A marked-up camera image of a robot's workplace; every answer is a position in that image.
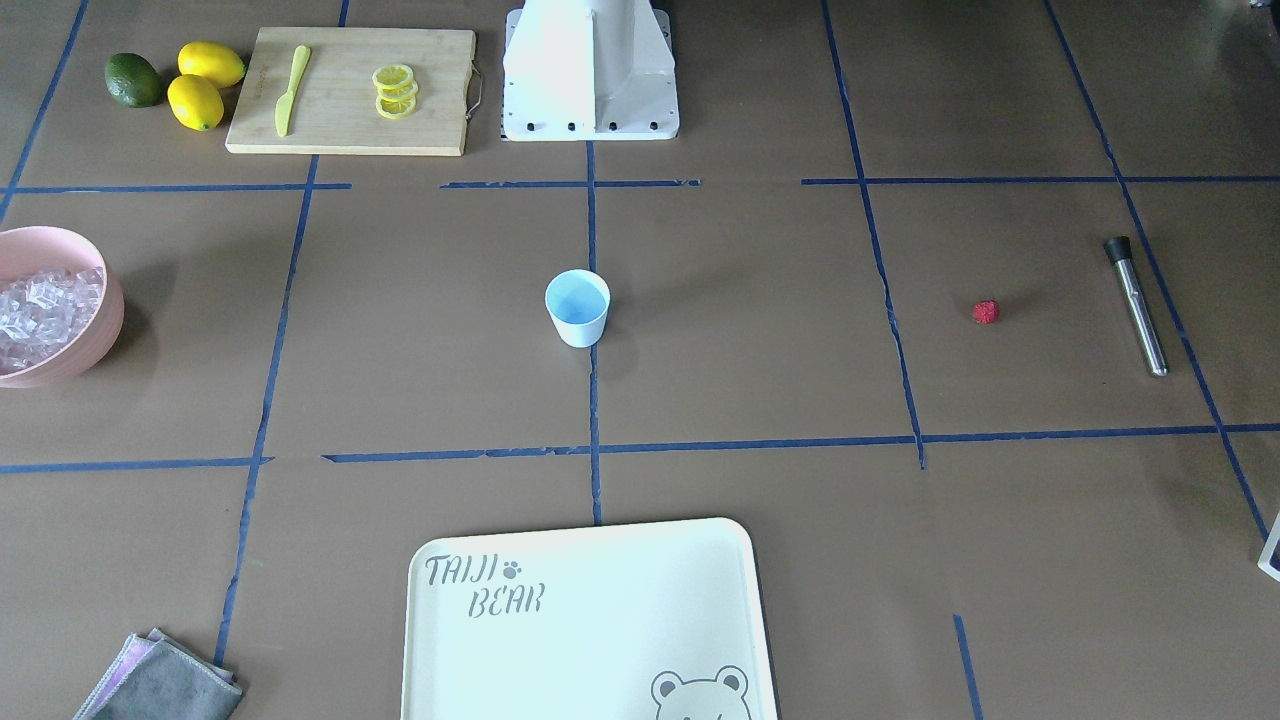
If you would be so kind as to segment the light blue plastic cup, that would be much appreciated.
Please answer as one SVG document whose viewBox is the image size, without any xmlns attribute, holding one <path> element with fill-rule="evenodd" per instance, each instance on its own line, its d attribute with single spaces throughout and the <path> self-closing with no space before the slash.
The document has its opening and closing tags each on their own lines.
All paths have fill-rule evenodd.
<svg viewBox="0 0 1280 720">
<path fill-rule="evenodd" d="M 573 348 L 596 345 L 611 310 L 611 288 L 588 269 L 570 269 L 547 286 L 544 304 L 561 340 Z"/>
</svg>

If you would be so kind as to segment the pink bowl of ice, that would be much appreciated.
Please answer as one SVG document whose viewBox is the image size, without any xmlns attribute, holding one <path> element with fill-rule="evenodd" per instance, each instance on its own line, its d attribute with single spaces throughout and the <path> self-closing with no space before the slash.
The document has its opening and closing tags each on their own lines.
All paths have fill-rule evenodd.
<svg viewBox="0 0 1280 720">
<path fill-rule="evenodd" d="M 32 225 L 1 234 L 3 387 L 69 379 L 100 361 L 123 324 L 124 297 L 82 234 Z"/>
</svg>

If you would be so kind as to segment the cream bear serving tray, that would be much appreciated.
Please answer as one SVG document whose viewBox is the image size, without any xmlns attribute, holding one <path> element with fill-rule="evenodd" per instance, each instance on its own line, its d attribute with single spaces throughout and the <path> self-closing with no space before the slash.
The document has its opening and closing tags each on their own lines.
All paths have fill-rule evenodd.
<svg viewBox="0 0 1280 720">
<path fill-rule="evenodd" d="M 434 539 L 403 719 L 776 719 L 753 541 L 727 518 Z"/>
</svg>

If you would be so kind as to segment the red strawberry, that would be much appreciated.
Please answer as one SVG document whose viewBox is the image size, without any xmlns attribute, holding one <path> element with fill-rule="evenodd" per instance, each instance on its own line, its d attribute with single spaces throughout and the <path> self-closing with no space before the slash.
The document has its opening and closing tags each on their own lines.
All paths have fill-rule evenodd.
<svg viewBox="0 0 1280 720">
<path fill-rule="evenodd" d="M 1001 306 L 995 299 L 980 300 L 972 306 L 970 316 L 977 324 L 991 325 L 1000 320 Z"/>
</svg>

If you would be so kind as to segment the lemon slices stack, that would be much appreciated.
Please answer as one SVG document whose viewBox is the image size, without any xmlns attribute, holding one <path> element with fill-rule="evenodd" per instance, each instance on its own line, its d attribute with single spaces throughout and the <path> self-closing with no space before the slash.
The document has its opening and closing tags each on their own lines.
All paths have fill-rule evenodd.
<svg viewBox="0 0 1280 720">
<path fill-rule="evenodd" d="M 388 120 L 398 120 L 411 115 L 417 106 L 419 83 L 412 67 L 407 64 L 387 64 L 372 73 L 375 88 L 375 111 Z"/>
</svg>

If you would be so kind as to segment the bamboo cutting board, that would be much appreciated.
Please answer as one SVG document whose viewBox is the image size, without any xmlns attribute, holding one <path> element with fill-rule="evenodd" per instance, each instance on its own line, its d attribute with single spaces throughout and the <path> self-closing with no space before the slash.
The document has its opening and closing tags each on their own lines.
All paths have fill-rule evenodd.
<svg viewBox="0 0 1280 720">
<path fill-rule="evenodd" d="M 225 147 L 238 154 L 457 158 L 465 151 L 476 44 L 471 29 L 262 27 Z M 291 132 L 279 138 L 274 108 L 298 45 L 312 55 Z M 388 120 L 375 111 L 371 77 L 397 63 L 413 68 L 420 91 L 411 115 Z"/>
</svg>

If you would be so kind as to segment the yellow plastic knife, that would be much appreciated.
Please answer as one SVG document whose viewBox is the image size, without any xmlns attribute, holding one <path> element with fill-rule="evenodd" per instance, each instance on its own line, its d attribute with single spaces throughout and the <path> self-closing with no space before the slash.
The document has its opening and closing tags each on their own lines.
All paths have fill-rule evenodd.
<svg viewBox="0 0 1280 720">
<path fill-rule="evenodd" d="M 294 47 L 291 59 L 289 74 L 283 94 L 276 99 L 274 108 L 274 129 L 276 137 L 284 138 L 291 132 L 291 118 L 294 110 L 296 96 L 302 78 L 312 55 L 311 47 L 298 45 Z"/>
</svg>

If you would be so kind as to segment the yellow lemon lower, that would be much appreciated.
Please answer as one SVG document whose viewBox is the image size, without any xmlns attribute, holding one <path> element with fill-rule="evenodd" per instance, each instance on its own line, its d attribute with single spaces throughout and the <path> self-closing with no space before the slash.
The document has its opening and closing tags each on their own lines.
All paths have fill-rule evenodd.
<svg viewBox="0 0 1280 720">
<path fill-rule="evenodd" d="M 216 128 L 225 114 L 220 90 L 201 76 L 175 77 L 166 90 L 166 100 L 177 120 L 197 132 Z"/>
</svg>

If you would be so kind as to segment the yellow lemon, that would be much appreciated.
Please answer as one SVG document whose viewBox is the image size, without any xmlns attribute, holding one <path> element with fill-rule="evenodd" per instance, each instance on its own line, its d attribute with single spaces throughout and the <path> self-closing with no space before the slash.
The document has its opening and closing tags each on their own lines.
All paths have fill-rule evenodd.
<svg viewBox="0 0 1280 720">
<path fill-rule="evenodd" d="M 187 42 L 179 50 L 177 63 L 183 76 L 202 77 L 219 90 L 238 85 L 247 72 L 238 53 L 214 41 Z"/>
<path fill-rule="evenodd" d="M 201 76 L 175 77 L 166 90 L 166 100 L 177 120 L 197 132 L 216 128 L 225 114 L 220 90 Z"/>
</svg>

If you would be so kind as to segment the yellow lemon upper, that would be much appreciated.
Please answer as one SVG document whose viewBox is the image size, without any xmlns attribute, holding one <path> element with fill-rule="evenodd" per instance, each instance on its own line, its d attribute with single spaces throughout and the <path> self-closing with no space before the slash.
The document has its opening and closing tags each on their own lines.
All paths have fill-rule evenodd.
<svg viewBox="0 0 1280 720">
<path fill-rule="evenodd" d="M 183 76 L 202 77 L 219 90 L 238 85 L 247 72 L 238 53 L 214 41 L 187 42 L 179 50 L 177 63 Z"/>
</svg>

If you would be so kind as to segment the grey folded cloth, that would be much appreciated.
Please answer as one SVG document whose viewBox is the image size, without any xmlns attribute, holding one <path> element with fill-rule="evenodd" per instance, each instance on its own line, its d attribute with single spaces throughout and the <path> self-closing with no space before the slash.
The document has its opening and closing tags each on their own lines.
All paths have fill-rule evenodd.
<svg viewBox="0 0 1280 720">
<path fill-rule="evenodd" d="M 131 634 L 74 719 L 229 719 L 244 692 L 236 674 L 154 628 Z"/>
</svg>

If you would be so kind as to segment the green avocado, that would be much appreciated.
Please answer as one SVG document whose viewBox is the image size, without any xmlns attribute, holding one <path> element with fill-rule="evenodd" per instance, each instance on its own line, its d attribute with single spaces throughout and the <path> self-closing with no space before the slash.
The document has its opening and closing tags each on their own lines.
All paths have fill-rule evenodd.
<svg viewBox="0 0 1280 720">
<path fill-rule="evenodd" d="M 108 94 L 124 108 L 152 108 L 164 99 L 160 74 L 138 54 L 113 54 L 102 74 Z"/>
</svg>

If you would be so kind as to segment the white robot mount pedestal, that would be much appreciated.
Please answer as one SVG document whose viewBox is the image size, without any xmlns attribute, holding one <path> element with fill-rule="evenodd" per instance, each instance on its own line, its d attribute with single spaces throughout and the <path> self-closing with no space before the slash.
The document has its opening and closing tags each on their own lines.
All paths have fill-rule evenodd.
<svg viewBox="0 0 1280 720">
<path fill-rule="evenodd" d="M 666 141 L 680 109 L 671 20 L 649 1 L 526 1 L 506 17 L 500 135 Z"/>
</svg>

